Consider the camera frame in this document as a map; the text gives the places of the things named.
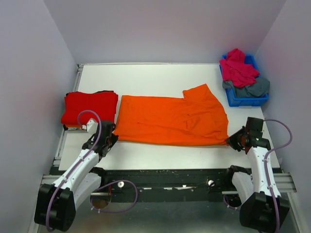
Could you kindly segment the orange folded t shirt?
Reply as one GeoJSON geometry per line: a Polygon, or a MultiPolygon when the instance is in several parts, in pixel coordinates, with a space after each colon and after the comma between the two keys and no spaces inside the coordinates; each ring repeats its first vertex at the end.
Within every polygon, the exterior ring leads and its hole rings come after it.
{"type": "Polygon", "coordinates": [[[80,125],[63,125],[65,131],[83,130],[80,125]]]}

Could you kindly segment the magenta crumpled t shirt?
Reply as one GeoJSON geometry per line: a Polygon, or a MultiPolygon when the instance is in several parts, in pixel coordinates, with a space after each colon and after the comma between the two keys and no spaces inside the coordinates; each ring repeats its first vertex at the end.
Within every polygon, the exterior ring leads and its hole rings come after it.
{"type": "Polygon", "coordinates": [[[251,64],[245,63],[246,55],[239,49],[230,51],[226,58],[220,60],[223,81],[232,81],[237,88],[254,85],[259,71],[251,64]]]}

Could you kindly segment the aluminium frame rail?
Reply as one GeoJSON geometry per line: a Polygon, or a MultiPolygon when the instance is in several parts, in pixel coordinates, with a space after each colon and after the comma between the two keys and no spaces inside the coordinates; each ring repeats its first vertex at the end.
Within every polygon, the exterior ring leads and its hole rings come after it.
{"type": "MultiPolygon", "coordinates": [[[[41,184],[52,184],[61,175],[44,175],[41,184]]],[[[275,173],[275,184],[280,193],[296,193],[296,186],[290,173],[275,173]]]]}

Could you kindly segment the red folded t shirt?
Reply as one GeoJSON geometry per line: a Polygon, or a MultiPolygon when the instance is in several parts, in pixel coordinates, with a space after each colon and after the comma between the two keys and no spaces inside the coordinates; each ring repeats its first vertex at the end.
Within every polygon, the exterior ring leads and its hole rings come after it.
{"type": "Polygon", "coordinates": [[[85,125],[95,114],[101,120],[115,121],[119,96],[114,91],[96,93],[69,92],[64,97],[65,112],[61,117],[64,125],[85,125]]]}

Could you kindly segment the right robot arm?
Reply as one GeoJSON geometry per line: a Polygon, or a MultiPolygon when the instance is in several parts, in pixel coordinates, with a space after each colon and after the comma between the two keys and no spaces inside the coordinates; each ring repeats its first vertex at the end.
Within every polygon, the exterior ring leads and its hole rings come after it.
{"type": "Polygon", "coordinates": [[[260,233],[277,233],[283,224],[290,204],[277,188],[270,154],[275,151],[270,141],[263,138],[264,120],[248,117],[246,125],[226,139],[236,151],[244,151],[251,165],[251,173],[243,167],[231,166],[224,177],[224,186],[237,190],[241,205],[227,208],[239,211],[240,224],[260,233]]]}

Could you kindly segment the blue plastic bin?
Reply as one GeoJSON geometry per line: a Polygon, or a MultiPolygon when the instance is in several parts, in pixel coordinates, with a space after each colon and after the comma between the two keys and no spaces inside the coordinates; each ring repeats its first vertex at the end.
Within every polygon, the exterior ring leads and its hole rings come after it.
{"type": "MultiPolygon", "coordinates": [[[[244,63],[247,65],[251,65],[253,68],[259,71],[259,68],[253,55],[246,54],[244,63]]],[[[245,94],[243,94],[242,98],[236,95],[238,93],[236,88],[231,88],[231,86],[229,87],[230,88],[227,89],[223,88],[223,89],[225,90],[228,105],[230,107],[240,107],[240,106],[260,107],[269,100],[269,91],[268,93],[260,97],[254,97],[250,95],[246,96],[245,94]]]]}

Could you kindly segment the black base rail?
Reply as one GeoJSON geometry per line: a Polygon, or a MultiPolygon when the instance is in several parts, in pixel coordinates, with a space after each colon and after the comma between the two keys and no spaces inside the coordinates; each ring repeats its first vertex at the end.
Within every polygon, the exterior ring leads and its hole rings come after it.
{"type": "Polygon", "coordinates": [[[226,169],[101,170],[100,189],[91,197],[111,202],[221,202],[240,204],[226,169]]]}

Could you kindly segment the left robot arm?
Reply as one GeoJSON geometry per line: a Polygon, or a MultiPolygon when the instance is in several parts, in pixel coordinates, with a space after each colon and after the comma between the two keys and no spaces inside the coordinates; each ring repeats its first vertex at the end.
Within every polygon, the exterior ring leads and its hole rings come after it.
{"type": "Polygon", "coordinates": [[[76,216],[78,207],[92,191],[102,192],[108,180],[102,176],[103,169],[96,165],[104,158],[118,140],[113,134],[115,123],[103,120],[97,123],[90,119],[86,131],[91,137],[73,164],[51,184],[39,188],[34,222],[51,232],[67,231],[76,216]]]}

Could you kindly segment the grey crumpled t shirt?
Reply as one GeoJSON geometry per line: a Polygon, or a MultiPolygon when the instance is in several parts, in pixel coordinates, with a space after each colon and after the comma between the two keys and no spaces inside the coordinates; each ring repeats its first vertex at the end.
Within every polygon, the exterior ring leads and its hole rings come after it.
{"type": "Polygon", "coordinates": [[[223,81],[223,89],[232,89],[237,98],[262,98],[269,93],[270,82],[265,77],[256,78],[256,83],[237,88],[232,81],[223,81]]]}

